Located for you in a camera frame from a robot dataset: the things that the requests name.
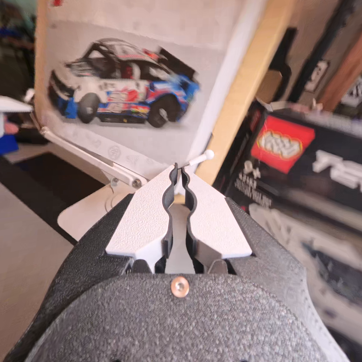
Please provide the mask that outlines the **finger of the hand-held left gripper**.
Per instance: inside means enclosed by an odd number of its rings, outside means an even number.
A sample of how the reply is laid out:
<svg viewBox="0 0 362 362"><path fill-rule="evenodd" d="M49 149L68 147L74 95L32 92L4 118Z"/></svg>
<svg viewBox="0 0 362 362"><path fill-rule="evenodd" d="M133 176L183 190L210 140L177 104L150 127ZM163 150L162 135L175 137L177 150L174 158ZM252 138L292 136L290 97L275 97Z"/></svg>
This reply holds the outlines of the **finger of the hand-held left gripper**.
<svg viewBox="0 0 362 362"><path fill-rule="evenodd" d="M11 97L0 96L1 113L30 113L33 107L30 104L18 101Z"/></svg>

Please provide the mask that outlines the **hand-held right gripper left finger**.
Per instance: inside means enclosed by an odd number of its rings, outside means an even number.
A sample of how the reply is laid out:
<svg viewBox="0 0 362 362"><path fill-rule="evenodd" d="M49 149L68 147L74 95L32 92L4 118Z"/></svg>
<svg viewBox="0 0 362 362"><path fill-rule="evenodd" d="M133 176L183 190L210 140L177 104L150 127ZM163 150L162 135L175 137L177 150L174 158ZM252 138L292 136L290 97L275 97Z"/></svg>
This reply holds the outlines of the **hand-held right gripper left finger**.
<svg viewBox="0 0 362 362"><path fill-rule="evenodd" d="M178 165L175 163L137 190L131 198L105 251L108 255L144 260L151 273L170 256L173 246L172 216Z"/></svg>

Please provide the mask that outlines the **lego instruction booklet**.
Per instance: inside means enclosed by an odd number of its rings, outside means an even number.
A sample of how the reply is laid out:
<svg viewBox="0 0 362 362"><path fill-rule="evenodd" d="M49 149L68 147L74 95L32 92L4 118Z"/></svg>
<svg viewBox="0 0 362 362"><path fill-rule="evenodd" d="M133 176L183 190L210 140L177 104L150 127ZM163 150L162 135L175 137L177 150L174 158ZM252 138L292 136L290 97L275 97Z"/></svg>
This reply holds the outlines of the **lego instruction booklet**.
<svg viewBox="0 0 362 362"><path fill-rule="evenodd" d="M44 136L146 179L201 154L267 1L37 1Z"/></svg>

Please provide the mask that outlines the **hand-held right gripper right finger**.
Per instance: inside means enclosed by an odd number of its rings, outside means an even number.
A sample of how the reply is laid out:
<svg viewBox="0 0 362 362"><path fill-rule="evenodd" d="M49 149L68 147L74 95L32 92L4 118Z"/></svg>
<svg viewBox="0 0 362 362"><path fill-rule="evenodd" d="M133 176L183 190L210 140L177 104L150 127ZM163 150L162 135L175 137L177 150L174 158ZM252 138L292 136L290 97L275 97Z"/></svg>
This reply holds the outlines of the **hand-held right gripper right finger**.
<svg viewBox="0 0 362 362"><path fill-rule="evenodd" d="M252 255L252 249L223 194L195 175L181 169L186 221L186 249L195 273L207 273L213 263Z"/></svg>

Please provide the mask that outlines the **black lego set box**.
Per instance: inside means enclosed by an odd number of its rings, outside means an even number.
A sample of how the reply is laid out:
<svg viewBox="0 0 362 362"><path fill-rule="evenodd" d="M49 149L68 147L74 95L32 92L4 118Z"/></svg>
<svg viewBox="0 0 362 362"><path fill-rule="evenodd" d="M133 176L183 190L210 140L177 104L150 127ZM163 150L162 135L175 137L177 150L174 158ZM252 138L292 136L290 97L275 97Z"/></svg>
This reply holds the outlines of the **black lego set box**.
<svg viewBox="0 0 362 362"><path fill-rule="evenodd" d="M256 99L213 183L307 270L339 345L362 339L361 122Z"/></svg>

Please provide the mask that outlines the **wooden board document stand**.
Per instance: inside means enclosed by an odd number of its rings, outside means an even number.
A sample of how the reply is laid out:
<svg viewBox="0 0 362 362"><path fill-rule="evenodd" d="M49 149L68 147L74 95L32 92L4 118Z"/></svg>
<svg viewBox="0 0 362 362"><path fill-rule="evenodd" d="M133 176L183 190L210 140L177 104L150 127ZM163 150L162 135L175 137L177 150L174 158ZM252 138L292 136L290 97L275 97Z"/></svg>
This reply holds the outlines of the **wooden board document stand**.
<svg viewBox="0 0 362 362"><path fill-rule="evenodd" d="M267 72L290 23L297 1L38 1L35 31L35 114L40 131L66 160L76 166L92 165L108 179L117 178L116 194L125 186L123 169L146 180L174 162L188 161L208 147L215 156L197 168L197 175L212 184L231 147L246 112ZM66 126L46 100L50 61L77 55L95 35L124 35L130 40L155 41L170 46L196 68L201 95L186 118L184 131L146 128L100 130Z"/></svg>

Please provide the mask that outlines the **black white marker sign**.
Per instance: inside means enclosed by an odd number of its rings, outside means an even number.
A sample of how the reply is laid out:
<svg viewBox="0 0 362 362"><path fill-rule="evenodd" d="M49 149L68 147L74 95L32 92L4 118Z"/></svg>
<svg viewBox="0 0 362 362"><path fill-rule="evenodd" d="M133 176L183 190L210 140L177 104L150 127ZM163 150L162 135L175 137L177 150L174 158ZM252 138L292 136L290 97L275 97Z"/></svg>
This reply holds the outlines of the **black white marker sign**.
<svg viewBox="0 0 362 362"><path fill-rule="evenodd" d="M362 101L362 83L358 79L356 83L345 93L341 103L350 107L357 107Z"/></svg>
<svg viewBox="0 0 362 362"><path fill-rule="evenodd" d="M319 83L326 74L330 66L330 61L320 60L318 61L314 71L312 72L308 82L305 84L304 90L309 93L314 93Z"/></svg>

